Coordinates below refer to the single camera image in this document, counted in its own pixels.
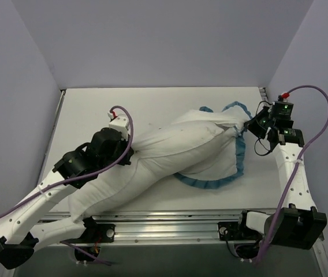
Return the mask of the white pillow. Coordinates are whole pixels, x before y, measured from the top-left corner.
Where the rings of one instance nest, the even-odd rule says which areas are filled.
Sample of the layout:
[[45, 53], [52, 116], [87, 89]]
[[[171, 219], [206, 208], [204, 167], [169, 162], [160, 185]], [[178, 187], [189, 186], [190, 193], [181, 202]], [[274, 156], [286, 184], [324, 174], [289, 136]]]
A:
[[224, 130], [207, 121], [174, 123], [136, 136], [131, 165], [115, 165], [68, 197], [74, 222], [126, 204], [154, 183], [209, 158]]

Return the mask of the blue patterned pillowcase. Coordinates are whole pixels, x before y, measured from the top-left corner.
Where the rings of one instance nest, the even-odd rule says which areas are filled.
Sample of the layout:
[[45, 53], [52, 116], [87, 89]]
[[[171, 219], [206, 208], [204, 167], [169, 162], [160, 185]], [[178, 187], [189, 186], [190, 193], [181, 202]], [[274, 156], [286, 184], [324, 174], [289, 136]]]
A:
[[206, 160], [191, 166], [174, 177], [182, 183], [199, 189], [219, 189], [230, 184], [244, 174], [246, 144], [244, 123], [252, 119], [247, 106], [238, 101], [226, 105], [221, 112], [203, 106], [199, 110], [190, 110], [174, 123], [207, 121], [224, 130], [221, 146]]

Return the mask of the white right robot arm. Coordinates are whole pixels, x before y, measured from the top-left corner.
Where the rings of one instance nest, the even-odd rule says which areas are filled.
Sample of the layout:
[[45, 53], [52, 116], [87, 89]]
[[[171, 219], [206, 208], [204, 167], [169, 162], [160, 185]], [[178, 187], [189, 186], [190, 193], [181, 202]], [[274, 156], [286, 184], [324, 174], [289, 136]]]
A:
[[304, 168], [303, 133], [293, 128], [293, 104], [276, 101], [264, 106], [245, 128], [258, 140], [270, 144], [275, 158], [282, 195], [274, 214], [246, 210], [236, 223], [236, 233], [249, 238], [255, 232], [266, 243], [309, 250], [327, 225], [326, 214], [318, 212], [310, 194]]

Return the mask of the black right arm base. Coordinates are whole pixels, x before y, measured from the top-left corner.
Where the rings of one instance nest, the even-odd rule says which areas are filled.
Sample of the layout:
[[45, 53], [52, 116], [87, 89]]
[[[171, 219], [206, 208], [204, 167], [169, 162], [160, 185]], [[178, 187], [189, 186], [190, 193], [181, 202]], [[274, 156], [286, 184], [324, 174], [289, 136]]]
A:
[[236, 221], [218, 222], [219, 240], [226, 243], [231, 256], [250, 263], [256, 259], [264, 235]]

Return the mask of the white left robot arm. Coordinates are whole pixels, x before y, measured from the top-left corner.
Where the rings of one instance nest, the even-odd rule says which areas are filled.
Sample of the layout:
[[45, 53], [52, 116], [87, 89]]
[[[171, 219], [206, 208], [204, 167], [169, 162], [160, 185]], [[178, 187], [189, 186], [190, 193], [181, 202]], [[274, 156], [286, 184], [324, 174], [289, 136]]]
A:
[[39, 249], [66, 241], [91, 241], [96, 223], [71, 218], [41, 224], [39, 221], [61, 200], [113, 166], [130, 163], [132, 128], [103, 128], [91, 142], [67, 152], [46, 178], [15, 207], [0, 216], [0, 263], [6, 269], [24, 264]]

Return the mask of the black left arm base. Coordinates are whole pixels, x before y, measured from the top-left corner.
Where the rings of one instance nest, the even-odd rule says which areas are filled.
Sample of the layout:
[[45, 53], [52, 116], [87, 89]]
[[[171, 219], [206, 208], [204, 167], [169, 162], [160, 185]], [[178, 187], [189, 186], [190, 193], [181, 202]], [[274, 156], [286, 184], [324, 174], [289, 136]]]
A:
[[72, 244], [87, 244], [81, 249], [94, 258], [100, 254], [102, 243], [114, 242], [115, 225], [110, 223], [98, 223], [93, 218], [83, 220], [85, 227], [82, 235], [76, 239], [70, 240]]

